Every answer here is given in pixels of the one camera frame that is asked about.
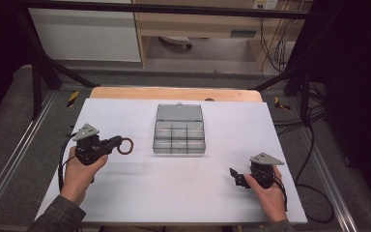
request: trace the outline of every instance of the white table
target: white table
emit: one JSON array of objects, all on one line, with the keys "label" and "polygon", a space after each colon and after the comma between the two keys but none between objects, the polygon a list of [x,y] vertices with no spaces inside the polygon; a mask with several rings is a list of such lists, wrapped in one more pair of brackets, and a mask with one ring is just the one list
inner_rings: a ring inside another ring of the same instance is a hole
[{"label": "white table", "polygon": [[[267,220],[252,189],[236,187],[229,173],[230,167],[249,172],[249,157],[261,152],[286,163],[267,105],[181,101],[202,106],[206,153],[193,158],[160,157],[153,153],[157,106],[177,102],[86,100],[74,131],[89,123],[100,130],[100,139],[121,135],[134,141],[130,155],[119,155],[117,150],[109,155],[89,187],[81,205],[86,224],[233,225]],[[74,145],[71,141],[66,151]],[[288,196],[288,219],[306,223],[287,165],[279,170]],[[57,182],[55,173],[38,216],[58,195]]]}]

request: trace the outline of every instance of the white wall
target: white wall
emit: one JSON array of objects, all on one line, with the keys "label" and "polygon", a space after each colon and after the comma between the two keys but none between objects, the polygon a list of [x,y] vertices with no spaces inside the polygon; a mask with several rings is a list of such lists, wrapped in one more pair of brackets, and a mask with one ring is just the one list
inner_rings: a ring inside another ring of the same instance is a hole
[{"label": "white wall", "polygon": [[[79,1],[130,3],[130,0]],[[30,9],[30,13],[43,48],[53,59],[140,62],[133,13],[46,9]]]}]

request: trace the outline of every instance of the gray floor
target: gray floor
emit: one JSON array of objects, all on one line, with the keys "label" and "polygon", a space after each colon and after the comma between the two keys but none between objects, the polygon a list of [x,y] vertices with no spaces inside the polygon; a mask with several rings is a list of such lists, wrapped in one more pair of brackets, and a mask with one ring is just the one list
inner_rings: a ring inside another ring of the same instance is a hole
[{"label": "gray floor", "polygon": [[[83,69],[76,71],[87,79],[106,85],[176,86],[246,89],[263,83],[275,75],[272,69],[258,72],[253,69],[254,60],[247,52],[244,41],[195,39],[193,49],[152,40],[149,66],[135,65],[114,67],[109,71]],[[67,77],[62,78],[65,88],[56,93],[53,105],[47,112],[41,128],[28,147],[23,160],[0,198],[0,230],[24,231],[39,209],[39,200],[44,195],[56,170],[61,146],[79,114],[90,89],[75,85]],[[293,110],[274,107],[274,97],[289,104],[281,94],[284,82],[278,83],[262,93],[269,104],[273,120],[293,119]],[[73,107],[66,107],[72,91],[80,89]],[[14,76],[6,98],[0,105],[0,171],[5,167],[21,136],[30,124],[32,115],[32,85],[28,69],[19,70]],[[327,161],[347,207],[357,225],[358,231],[371,231],[371,192],[357,169],[344,165],[344,157],[336,144],[329,123],[323,120],[313,125],[315,139]],[[301,130],[293,130],[279,136],[293,177],[308,152],[308,146]],[[313,162],[306,166],[300,182],[324,191],[319,174]],[[299,188],[305,211],[314,218],[326,218],[329,213],[327,202],[315,192]],[[255,225],[243,227],[243,231],[256,231]],[[309,221],[297,225],[299,231],[342,231],[337,219],[321,224]]]}]

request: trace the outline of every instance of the ring-shaped object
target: ring-shaped object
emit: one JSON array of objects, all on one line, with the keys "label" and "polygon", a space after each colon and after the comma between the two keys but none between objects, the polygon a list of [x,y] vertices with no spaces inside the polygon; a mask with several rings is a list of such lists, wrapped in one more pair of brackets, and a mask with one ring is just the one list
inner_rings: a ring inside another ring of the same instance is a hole
[{"label": "ring-shaped object", "polygon": [[122,139],[122,143],[123,141],[128,141],[130,143],[130,149],[128,149],[127,152],[122,152],[122,150],[120,150],[120,146],[117,147],[117,151],[122,154],[122,155],[128,155],[130,154],[132,151],[133,151],[133,147],[134,147],[134,143],[133,143],[133,140],[131,140],[130,138],[123,138]]}]

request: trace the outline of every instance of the sleeve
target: sleeve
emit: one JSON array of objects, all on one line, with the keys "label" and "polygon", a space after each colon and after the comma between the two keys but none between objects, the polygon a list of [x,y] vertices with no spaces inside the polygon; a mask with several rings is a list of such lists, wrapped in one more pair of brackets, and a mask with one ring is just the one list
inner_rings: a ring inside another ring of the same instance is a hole
[{"label": "sleeve", "polygon": [[293,232],[295,231],[289,220],[281,220],[279,222],[266,226],[263,232]]},{"label": "sleeve", "polygon": [[74,231],[86,213],[64,197],[58,195],[29,227],[28,232]]}]

